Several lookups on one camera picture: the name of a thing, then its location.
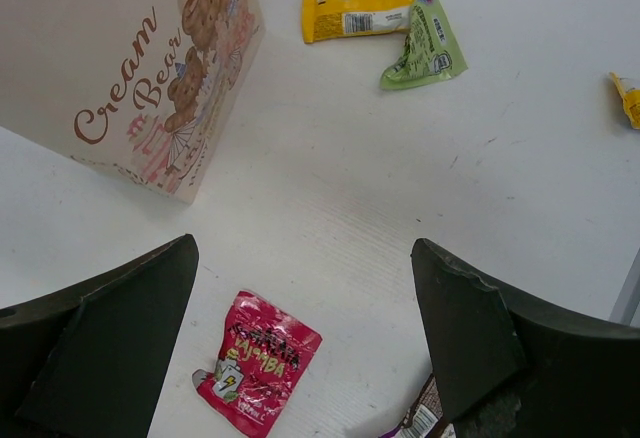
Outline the brown chocolate wrapper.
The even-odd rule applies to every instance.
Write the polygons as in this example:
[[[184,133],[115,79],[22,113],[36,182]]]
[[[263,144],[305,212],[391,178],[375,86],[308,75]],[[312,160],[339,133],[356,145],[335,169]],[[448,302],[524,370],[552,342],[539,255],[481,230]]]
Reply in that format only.
[[[431,373],[402,421],[380,438],[455,438],[454,425],[443,414],[436,379]]]

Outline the cream paper bag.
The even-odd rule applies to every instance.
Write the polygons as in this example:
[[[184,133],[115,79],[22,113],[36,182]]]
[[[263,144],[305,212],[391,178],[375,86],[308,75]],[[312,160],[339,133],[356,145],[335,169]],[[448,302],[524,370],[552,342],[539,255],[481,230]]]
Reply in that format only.
[[[1,0],[1,125],[190,203],[263,34],[258,0]]]

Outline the yellow snack bar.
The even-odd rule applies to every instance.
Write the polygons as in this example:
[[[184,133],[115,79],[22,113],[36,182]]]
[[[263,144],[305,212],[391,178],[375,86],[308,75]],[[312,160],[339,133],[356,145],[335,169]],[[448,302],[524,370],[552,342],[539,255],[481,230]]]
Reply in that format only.
[[[302,0],[306,44],[337,38],[406,31],[415,0]]]

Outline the red candy packet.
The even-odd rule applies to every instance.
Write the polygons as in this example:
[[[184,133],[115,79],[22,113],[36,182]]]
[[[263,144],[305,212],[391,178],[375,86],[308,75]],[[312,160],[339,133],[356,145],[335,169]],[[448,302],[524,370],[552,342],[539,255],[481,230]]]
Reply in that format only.
[[[264,298],[238,292],[212,371],[192,375],[198,395],[247,437],[266,437],[322,343]]]

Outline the light green snack packet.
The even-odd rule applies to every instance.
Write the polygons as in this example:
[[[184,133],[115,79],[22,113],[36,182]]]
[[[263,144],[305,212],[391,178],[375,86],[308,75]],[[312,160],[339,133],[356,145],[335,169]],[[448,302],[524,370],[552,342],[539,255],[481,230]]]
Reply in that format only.
[[[468,69],[441,0],[415,0],[402,55],[380,77],[382,90],[405,90],[450,80]]]

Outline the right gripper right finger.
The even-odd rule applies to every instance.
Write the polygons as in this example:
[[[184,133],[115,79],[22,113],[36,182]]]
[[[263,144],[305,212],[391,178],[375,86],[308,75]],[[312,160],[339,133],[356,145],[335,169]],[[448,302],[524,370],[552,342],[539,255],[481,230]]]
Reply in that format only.
[[[639,332],[493,278],[427,239],[411,261],[445,419],[459,437],[635,437]]]

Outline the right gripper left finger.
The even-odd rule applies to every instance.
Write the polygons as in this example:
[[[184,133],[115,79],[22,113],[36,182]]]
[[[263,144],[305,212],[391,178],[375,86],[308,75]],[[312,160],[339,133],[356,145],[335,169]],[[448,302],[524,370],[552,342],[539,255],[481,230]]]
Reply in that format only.
[[[186,234],[1,310],[4,437],[148,434],[193,289]]]

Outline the small yellow snack packet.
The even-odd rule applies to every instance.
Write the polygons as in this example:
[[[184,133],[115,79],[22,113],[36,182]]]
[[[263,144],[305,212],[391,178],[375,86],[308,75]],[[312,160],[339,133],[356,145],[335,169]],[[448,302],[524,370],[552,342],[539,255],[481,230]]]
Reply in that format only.
[[[623,110],[633,129],[640,129],[640,85],[635,78],[624,78],[610,72],[614,86],[622,100]]]

